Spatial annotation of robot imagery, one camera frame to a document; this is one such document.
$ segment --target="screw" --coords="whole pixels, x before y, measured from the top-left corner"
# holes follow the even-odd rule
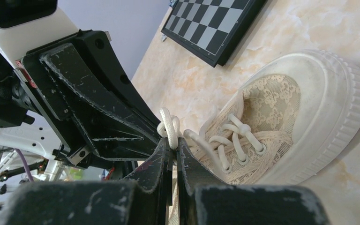
[[[80,156],[80,157],[84,157],[85,155],[86,155],[86,152],[85,152],[85,151],[79,152],[79,156]]]

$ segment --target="white sneaker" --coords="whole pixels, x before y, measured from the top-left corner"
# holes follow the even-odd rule
[[[167,118],[174,119],[172,136],[181,136],[178,119]],[[227,183],[298,184],[329,164],[360,128],[360,69],[325,51],[282,56],[203,127],[202,138],[190,130],[184,136],[198,143],[191,150],[207,168],[220,164]],[[161,123],[161,135],[164,129]]]

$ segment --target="marble surface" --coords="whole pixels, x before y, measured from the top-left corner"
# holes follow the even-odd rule
[[[210,67],[170,39],[161,42],[160,29],[132,83],[158,118],[161,107],[177,115],[181,130],[198,132],[214,106],[224,106],[259,68],[281,55],[324,49],[360,67],[360,0],[269,0],[224,67]],[[360,225],[360,130],[302,185],[318,194],[333,224]]]

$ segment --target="wall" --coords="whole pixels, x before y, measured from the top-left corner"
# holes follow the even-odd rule
[[[168,0],[59,0],[60,8],[80,29],[110,32],[111,45],[130,80],[169,8],[168,3]]]

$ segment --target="chessboard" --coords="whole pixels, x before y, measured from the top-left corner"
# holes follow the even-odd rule
[[[226,64],[267,0],[178,0],[162,33],[209,65]]]

